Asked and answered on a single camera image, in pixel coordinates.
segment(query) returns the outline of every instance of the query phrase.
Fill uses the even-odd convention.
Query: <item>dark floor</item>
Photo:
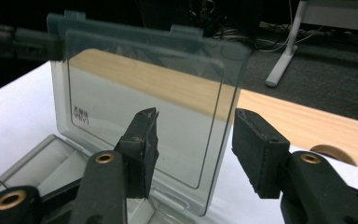
[[[358,119],[358,36],[346,36],[345,39],[326,38],[318,44],[315,41],[299,43],[295,57],[276,88],[265,86],[264,81],[284,48],[275,52],[256,50],[249,62],[243,87]]]

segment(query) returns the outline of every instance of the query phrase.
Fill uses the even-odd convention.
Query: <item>wooden table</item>
[[[350,154],[358,165],[358,120],[246,90],[241,91],[238,107],[260,114],[294,146],[338,147]]]

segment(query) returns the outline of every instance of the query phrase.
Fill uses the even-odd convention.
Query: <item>plastic box hinge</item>
[[[65,18],[77,19],[80,21],[86,20],[86,13],[80,11],[65,10],[63,16]]]
[[[70,138],[66,138],[65,142],[70,145],[71,147],[74,147],[75,149],[83,152],[84,154],[86,154],[88,157],[92,156],[92,153],[89,152],[88,150],[86,150],[84,147],[82,147],[80,144],[78,144],[77,142],[75,142],[74,140],[70,139]]]

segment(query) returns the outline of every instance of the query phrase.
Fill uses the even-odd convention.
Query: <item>white cable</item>
[[[292,27],[293,26],[293,14],[292,14],[292,1],[291,0],[289,0],[289,12],[290,12],[290,27]],[[290,34],[287,36],[287,38],[283,42],[283,44],[280,45],[278,48],[276,48],[276,49],[260,49],[260,51],[262,51],[262,52],[273,52],[273,51],[276,51],[278,49],[281,49],[283,46],[286,45],[287,41],[289,40],[289,36],[290,36]]]
[[[214,2],[214,0],[207,0],[207,2],[213,3],[213,8],[211,9],[211,11],[209,11],[209,13],[213,13],[214,9],[216,8],[216,3]]]
[[[319,33],[319,32],[322,30],[322,28],[324,28],[324,26],[319,27],[319,29],[316,30],[316,31],[314,31],[312,34],[307,35],[306,37],[297,40],[296,43],[298,44],[298,43],[300,43],[300,42],[302,42],[302,41],[304,41],[304,40],[306,40],[306,39],[312,37],[313,35],[316,35],[317,33]],[[287,45],[287,44],[285,44],[285,43],[276,43],[276,42],[274,42],[274,41],[272,41],[272,40],[267,40],[267,39],[257,39],[257,40],[258,40],[258,41],[267,42],[267,43],[271,43],[271,44],[276,44],[276,45]]]

